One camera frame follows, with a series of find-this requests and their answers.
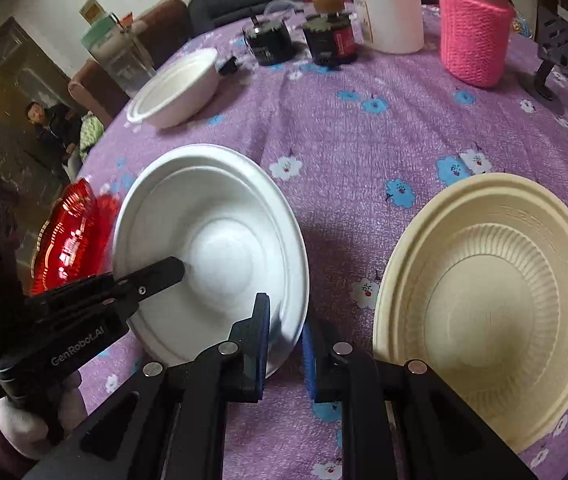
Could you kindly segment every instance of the brown leather sofa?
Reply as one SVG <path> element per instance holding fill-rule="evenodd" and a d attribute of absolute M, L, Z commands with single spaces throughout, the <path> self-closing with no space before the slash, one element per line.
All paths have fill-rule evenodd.
<path fill-rule="evenodd" d="M 189 12 L 181 0 L 166 0 L 136 21 L 145 27 L 137 37 L 146 47 L 155 69 L 186 43 L 193 34 Z M 91 110 L 105 127 L 128 103 L 128 95 L 94 60 L 87 60 L 68 83 L 68 92 L 80 105 Z"/>

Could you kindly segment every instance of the white bowl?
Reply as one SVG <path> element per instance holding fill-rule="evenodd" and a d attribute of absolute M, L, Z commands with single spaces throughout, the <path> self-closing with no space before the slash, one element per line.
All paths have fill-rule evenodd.
<path fill-rule="evenodd" d="M 167 256 L 186 265 L 181 283 L 142 301 L 129 324 L 168 366 L 193 360 L 270 298 L 267 375 L 286 360 L 308 304 L 308 262 L 286 199 L 253 161 L 192 144 L 155 160 L 132 185 L 117 218 L 113 273 Z"/>
<path fill-rule="evenodd" d="M 515 452 L 568 409 L 568 208 L 512 174 L 464 179 L 411 221 L 384 272 L 378 358 L 418 358 Z"/>
<path fill-rule="evenodd" d="M 219 85 L 216 60 L 214 48 L 203 48 L 161 70 L 132 99 L 128 121 L 169 128 L 196 114 Z"/>

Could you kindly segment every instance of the red label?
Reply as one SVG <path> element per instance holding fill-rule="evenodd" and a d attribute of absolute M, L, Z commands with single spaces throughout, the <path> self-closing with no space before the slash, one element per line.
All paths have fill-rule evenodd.
<path fill-rule="evenodd" d="M 337 57 L 355 54 L 357 44 L 355 43 L 355 38 L 353 38 L 353 29 L 351 27 L 337 30 L 333 33 L 333 36 L 337 45 Z"/>

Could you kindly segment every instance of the purple tablecloth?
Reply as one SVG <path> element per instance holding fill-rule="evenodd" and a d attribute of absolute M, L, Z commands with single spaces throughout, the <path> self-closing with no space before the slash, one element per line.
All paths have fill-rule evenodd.
<path fill-rule="evenodd" d="M 486 91 L 456 80 L 438 57 L 439 11 L 424 10 L 426 45 L 412 56 L 362 51 L 330 71 L 307 52 L 257 67 L 235 23 L 195 38 L 186 52 L 216 47 L 245 68 L 222 81 L 192 120 L 158 132 L 121 113 L 81 174 L 96 192 L 125 195 L 136 176 L 168 150 L 194 142 L 228 146 L 272 175 L 304 234 L 313 303 L 347 340 L 371 349 L 375 297 L 393 247 L 415 214 L 449 184 L 483 171 L 537 180 L 568 205 L 568 79 L 549 86 L 566 113 L 556 117 L 518 85 L 516 71 L 539 65 L 536 45 L 513 34 L 507 69 Z M 301 40 L 299 28 L 293 39 Z M 131 334 L 82 368 L 92 411 L 138 368 Z M 264 400 L 229 409 L 226 479 L 341 477 L 339 404 L 313 407 L 298 348 L 268 381 Z M 555 430 L 520 454 L 539 478 L 568 471 L 568 411 Z"/>

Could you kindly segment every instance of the floral tablecloth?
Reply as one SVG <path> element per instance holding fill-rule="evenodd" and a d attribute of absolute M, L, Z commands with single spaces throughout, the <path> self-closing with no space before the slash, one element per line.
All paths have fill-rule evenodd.
<path fill-rule="evenodd" d="M 411 56 L 362 50 L 340 70 L 309 62 L 258 67 L 240 36 L 243 22 L 200 36 L 173 59 L 214 46 L 243 68 L 187 124 L 158 132 L 122 112 L 81 171 L 97 193 L 121 196 L 161 154 L 194 142 L 222 144 L 249 156 L 280 187 L 302 229 L 315 308 L 342 335 L 371 350 L 375 298 L 403 230 L 440 190 L 474 174 L 505 171 L 536 180 L 568 205 L 568 79 L 549 86 L 562 117 L 532 101 L 517 72 L 539 65 L 536 45 L 510 38 L 497 88 L 472 88 L 440 63 L 439 10 L 424 8 L 426 43 Z M 301 18 L 289 22 L 303 41 Z M 142 348 L 130 333 L 81 369 L 92 411 L 138 369 Z M 257 405 L 232 405 L 225 479 L 338 479 L 340 405 L 313 406 L 303 385 L 301 352 L 267 380 Z M 555 430 L 520 454 L 539 478 L 568 471 L 568 411 Z"/>

